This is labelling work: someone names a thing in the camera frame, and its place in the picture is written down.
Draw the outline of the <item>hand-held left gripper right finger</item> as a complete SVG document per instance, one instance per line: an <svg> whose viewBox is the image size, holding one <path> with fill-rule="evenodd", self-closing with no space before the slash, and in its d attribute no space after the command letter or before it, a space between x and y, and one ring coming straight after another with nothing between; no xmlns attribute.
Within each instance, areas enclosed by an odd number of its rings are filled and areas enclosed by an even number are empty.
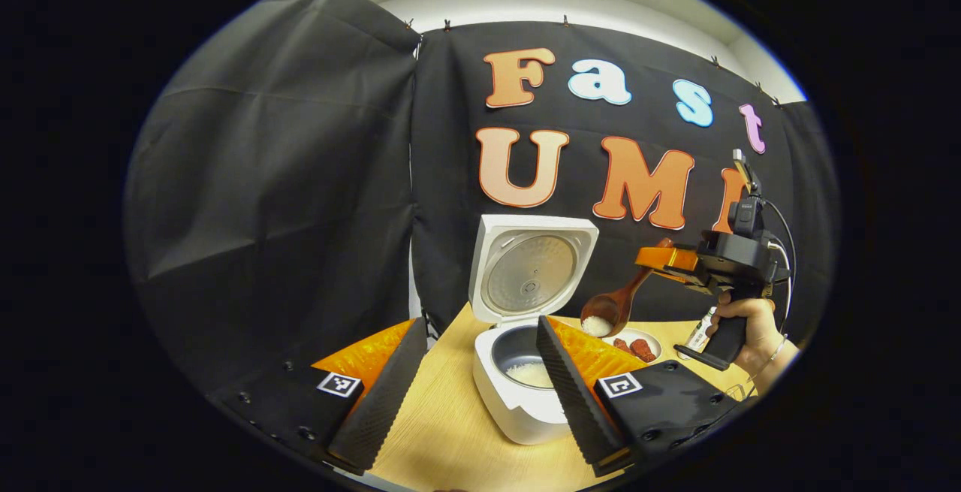
<svg viewBox="0 0 961 492"><path fill-rule="evenodd" d="M676 360L646 364L550 316L539 318L536 342L597 477L662 465L752 405Z"/></svg>

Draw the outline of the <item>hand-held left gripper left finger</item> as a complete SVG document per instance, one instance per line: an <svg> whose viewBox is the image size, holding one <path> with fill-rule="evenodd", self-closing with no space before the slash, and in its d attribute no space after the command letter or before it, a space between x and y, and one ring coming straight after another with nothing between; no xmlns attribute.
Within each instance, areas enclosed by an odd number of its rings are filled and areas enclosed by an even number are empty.
<svg viewBox="0 0 961 492"><path fill-rule="evenodd" d="M423 318L410 318L312 364L255 373L215 400L299 457L362 475L417 375L425 330Z"/></svg>

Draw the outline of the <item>brown wooden spoon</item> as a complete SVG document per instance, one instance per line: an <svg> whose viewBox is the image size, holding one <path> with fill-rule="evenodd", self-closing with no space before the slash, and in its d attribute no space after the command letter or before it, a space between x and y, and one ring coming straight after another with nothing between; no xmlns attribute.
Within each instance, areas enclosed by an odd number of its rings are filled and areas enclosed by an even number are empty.
<svg viewBox="0 0 961 492"><path fill-rule="evenodd" d="M670 248L673 246L673 241L665 237L656 246L659 246L659 248ZM625 286L622 286L621 289L591 297L590 300L583 305L583 308L581 308L580 327L583 318L600 316L606 318L613 324L613 331L610 336L618 334L622 329L627 327L638 288L652 274L652 270L648 267L639 267L634 278L628 281Z"/></svg>

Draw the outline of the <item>white rice cooker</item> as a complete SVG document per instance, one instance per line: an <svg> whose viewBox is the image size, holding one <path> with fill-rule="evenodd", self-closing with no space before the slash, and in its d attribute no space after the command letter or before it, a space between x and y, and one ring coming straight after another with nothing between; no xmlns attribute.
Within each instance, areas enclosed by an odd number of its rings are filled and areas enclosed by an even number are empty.
<svg viewBox="0 0 961 492"><path fill-rule="evenodd" d="M570 433L555 389L509 379L510 365L543 359L538 321L574 296L598 239L587 219L484 214L468 286L487 330L474 339L471 372L488 413L509 441L532 446Z"/></svg>

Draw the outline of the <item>small white bottle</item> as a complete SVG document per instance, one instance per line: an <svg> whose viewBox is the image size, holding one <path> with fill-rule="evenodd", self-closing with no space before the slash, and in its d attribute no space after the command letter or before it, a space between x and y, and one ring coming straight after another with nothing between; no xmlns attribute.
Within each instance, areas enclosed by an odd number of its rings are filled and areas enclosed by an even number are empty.
<svg viewBox="0 0 961 492"><path fill-rule="evenodd" d="M687 341L685 343L688 349L694 349L694 351L701 351L704 345L706 345L709 336L707 334L707 329L712 324L712 318L716 313L717 308L712 306L708 309L707 314L704 314L700 318L699 324L693 329Z"/></svg>

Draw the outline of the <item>white plate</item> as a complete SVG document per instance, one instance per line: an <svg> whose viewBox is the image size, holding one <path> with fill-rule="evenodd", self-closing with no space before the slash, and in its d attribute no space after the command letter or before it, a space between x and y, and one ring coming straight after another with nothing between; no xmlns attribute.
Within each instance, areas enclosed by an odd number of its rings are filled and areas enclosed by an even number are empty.
<svg viewBox="0 0 961 492"><path fill-rule="evenodd" d="M633 328L633 327L625 327L624 329L622 329L622 330L621 330L618 334L616 334L615 336L607 336L607 337L601 338L601 341L604 341L605 343L607 343L608 345L611 345L611 346L613 347L613 341L614 341L615 338L620 338L620 339L626 341L628 345L631 344L631 342L634 342L635 339L637 339L637 338L644 338L644 339L646 339L646 341L648 341L649 345L651 346L651 349L652 349L652 350L655 352L655 354L658 356L658 358L656 358L655 361L658 360L659 358L661 358L662 348L661 348L661 344L660 344L660 342L658 341L658 339L656 339L655 336L653 336L652 334L647 334L645 331L642 331L641 329L637 329L637 328ZM638 359L638 360L642 361L641 359L636 358L635 355L630 355L630 356L631 356L632 358L635 358L635 359Z"/></svg>

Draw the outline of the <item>black backdrop cloth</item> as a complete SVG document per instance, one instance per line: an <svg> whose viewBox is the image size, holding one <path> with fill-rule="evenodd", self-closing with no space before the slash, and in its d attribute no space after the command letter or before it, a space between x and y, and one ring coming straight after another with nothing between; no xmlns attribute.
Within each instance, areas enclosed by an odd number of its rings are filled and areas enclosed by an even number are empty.
<svg viewBox="0 0 961 492"><path fill-rule="evenodd" d="M607 28L418 33L368 0L261 0L151 109L124 198L131 278L203 395L468 301L484 213L590 219L570 303L663 236L725 230L741 147L799 256L786 329L813 334L834 277L840 186L812 106L773 105L692 53Z"/></svg>

